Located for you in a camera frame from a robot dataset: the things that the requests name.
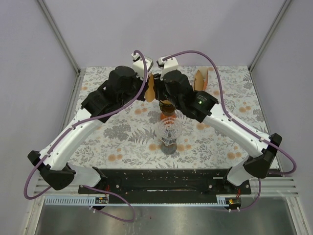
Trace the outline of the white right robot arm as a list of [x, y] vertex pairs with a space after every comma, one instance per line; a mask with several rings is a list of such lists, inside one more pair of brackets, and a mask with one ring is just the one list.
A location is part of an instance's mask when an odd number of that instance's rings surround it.
[[206, 91], [195, 91], [187, 76], [173, 70], [151, 79], [155, 98], [168, 100], [186, 117], [209, 125], [239, 144], [247, 153], [245, 160], [230, 168], [223, 180], [223, 189], [235, 193], [240, 185], [252, 177], [266, 178], [277, 154], [282, 137], [261, 133], [241, 120], [226, 115], [222, 104]]

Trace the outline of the olive green glass dripper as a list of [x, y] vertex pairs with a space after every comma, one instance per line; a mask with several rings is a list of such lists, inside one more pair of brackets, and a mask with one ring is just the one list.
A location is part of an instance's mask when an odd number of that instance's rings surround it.
[[176, 110], [176, 108], [173, 104], [172, 105], [165, 105], [165, 104], [159, 102], [159, 107], [160, 107], [161, 112], [166, 112], [166, 113], [175, 112], [175, 110]]

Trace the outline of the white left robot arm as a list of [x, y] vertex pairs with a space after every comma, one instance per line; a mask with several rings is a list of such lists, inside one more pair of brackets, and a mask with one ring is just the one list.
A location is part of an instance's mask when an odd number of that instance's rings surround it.
[[76, 184], [87, 185], [95, 193], [105, 190], [106, 181], [96, 168], [71, 165], [68, 160], [112, 115], [136, 100], [144, 100], [151, 67], [150, 64], [134, 64], [113, 69], [108, 79], [87, 95], [73, 120], [57, 138], [41, 151], [32, 150], [28, 154], [28, 159], [49, 188], [62, 190]]

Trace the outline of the grey glass carafe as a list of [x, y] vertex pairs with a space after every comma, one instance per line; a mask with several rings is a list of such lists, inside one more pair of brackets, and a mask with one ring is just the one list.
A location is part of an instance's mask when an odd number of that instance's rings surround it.
[[164, 154], [170, 155], [176, 152], [177, 150], [177, 140], [170, 140], [167, 142], [163, 142], [160, 147], [161, 151]]

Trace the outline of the brown paper coffee filter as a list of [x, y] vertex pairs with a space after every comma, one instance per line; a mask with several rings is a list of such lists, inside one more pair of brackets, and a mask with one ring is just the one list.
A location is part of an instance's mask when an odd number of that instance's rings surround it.
[[160, 102], [165, 105], [172, 105], [172, 103], [169, 100], [161, 100]]
[[154, 76], [152, 73], [149, 74], [148, 88], [145, 92], [144, 98], [147, 102], [152, 102], [155, 99]]

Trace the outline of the clear glass dripper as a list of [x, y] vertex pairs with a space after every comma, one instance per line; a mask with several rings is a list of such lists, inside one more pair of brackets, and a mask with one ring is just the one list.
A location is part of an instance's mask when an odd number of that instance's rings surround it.
[[157, 137], [165, 146], [170, 146], [177, 142], [182, 133], [182, 123], [173, 117], [168, 117], [160, 121], [156, 127]]

